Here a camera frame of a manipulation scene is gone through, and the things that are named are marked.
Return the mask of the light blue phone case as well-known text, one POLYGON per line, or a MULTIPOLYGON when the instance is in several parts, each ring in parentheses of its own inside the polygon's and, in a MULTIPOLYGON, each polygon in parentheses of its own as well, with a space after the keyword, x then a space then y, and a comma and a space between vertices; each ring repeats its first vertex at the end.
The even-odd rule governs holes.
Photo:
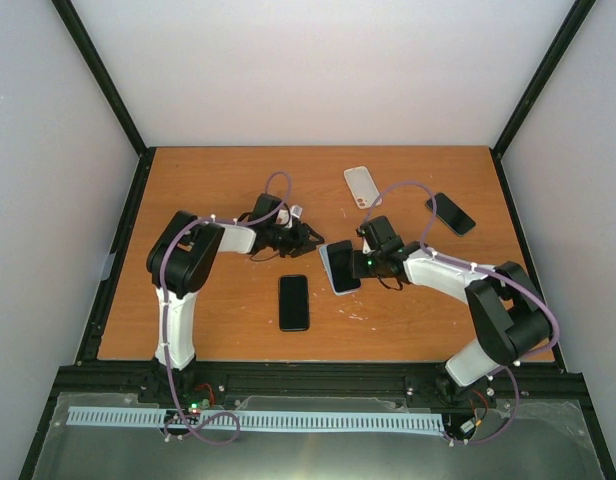
POLYGON ((319 252, 320 258, 322 260, 324 271, 326 272, 326 275, 327 275, 327 278, 329 280, 330 287, 331 287, 333 293, 336 296, 344 296, 344 295, 349 295, 349 294, 357 292, 361 288, 361 286, 358 286, 357 288, 352 288, 352 289, 349 289, 349 290, 345 290, 345 291, 342 291, 342 292, 338 292, 338 291, 335 290, 335 285, 334 285, 334 280, 333 280, 333 277, 332 277, 330 261, 329 261, 328 255, 327 255, 327 247, 328 247, 328 244, 320 246, 318 248, 318 252, 319 252))

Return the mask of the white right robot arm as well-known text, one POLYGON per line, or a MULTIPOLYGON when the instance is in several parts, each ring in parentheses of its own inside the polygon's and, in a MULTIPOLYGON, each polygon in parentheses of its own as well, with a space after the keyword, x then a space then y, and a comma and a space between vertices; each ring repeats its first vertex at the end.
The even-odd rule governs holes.
POLYGON ((399 286, 427 287, 468 306, 475 339, 445 363, 456 387, 469 387, 510 366, 558 333, 555 316, 514 262, 479 265, 413 242, 388 253, 355 250, 350 270, 358 279, 394 278, 399 286))

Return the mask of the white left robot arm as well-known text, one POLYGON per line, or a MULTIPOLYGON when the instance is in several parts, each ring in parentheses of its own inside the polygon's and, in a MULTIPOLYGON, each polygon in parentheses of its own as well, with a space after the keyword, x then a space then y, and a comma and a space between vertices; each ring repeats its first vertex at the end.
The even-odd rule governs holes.
POLYGON ((179 210, 150 250, 146 268, 159 302, 155 359, 170 367, 160 388, 174 402, 189 400, 196 378, 185 369, 196 359, 193 324, 196 300, 219 253, 253 257, 271 249, 297 258, 315 251, 324 237, 301 220, 302 208, 262 193, 253 209, 231 220, 179 210))

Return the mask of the cream phone case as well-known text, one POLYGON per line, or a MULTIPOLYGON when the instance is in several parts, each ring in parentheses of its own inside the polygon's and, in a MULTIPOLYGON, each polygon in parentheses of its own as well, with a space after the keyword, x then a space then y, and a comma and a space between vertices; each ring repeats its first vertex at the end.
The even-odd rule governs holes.
POLYGON ((343 176, 359 209, 370 209, 375 201, 381 203, 379 200, 380 192, 367 167, 358 166, 346 169, 343 176))

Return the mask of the teal phone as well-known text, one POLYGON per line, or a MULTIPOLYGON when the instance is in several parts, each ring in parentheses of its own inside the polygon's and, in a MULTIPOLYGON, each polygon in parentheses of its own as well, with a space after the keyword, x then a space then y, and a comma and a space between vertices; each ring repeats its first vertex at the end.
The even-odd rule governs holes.
POLYGON ((464 236, 476 227, 475 220, 442 192, 436 193, 433 199, 429 198, 425 205, 430 212, 436 206, 435 217, 457 236, 464 236))

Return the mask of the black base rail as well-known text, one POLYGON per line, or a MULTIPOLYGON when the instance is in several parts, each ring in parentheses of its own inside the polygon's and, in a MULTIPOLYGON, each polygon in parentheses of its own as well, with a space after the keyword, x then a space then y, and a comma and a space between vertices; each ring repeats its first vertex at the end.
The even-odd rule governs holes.
MULTIPOLYGON (((455 400, 436 392, 439 368, 432 363, 231 363, 199 362, 178 393, 183 406, 202 398, 233 409, 251 396, 377 398, 434 412, 463 412, 471 405, 496 401, 573 400, 592 405, 580 374, 566 373, 553 364, 526 364, 512 378, 500 373, 468 387, 455 400)), ((61 393, 134 393, 142 403, 171 406, 164 375, 147 362, 84 362, 59 369, 51 388, 61 393)))

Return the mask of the black frame post left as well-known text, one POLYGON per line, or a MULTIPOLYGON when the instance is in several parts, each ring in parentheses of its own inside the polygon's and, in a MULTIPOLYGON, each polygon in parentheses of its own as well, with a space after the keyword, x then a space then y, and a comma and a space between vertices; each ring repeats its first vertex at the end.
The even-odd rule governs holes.
POLYGON ((82 22, 77 9, 73 5, 73 2, 69 0, 52 0, 51 3, 77 47, 82 59, 90 70, 133 150, 138 156, 144 155, 148 147, 139 133, 129 110, 82 22))

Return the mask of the black frame post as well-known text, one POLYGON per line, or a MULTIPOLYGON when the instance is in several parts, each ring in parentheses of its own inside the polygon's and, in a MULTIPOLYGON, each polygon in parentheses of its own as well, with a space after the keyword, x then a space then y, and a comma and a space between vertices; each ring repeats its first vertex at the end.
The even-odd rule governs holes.
POLYGON ((495 162, 503 159, 595 4, 595 0, 576 0, 572 3, 511 116, 491 148, 495 162))
POLYGON ((138 156, 144 155, 148 147, 139 133, 129 110, 82 22, 77 9, 73 5, 73 2, 69 0, 52 0, 51 3, 77 47, 82 59, 90 70, 133 150, 138 156))

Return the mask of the black frame post right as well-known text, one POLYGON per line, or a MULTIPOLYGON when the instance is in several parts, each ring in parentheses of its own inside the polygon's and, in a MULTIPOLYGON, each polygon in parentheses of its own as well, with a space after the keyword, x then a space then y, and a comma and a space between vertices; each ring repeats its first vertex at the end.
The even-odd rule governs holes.
POLYGON ((503 159, 595 4, 595 0, 576 0, 572 3, 511 116, 491 148, 495 162, 503 159))

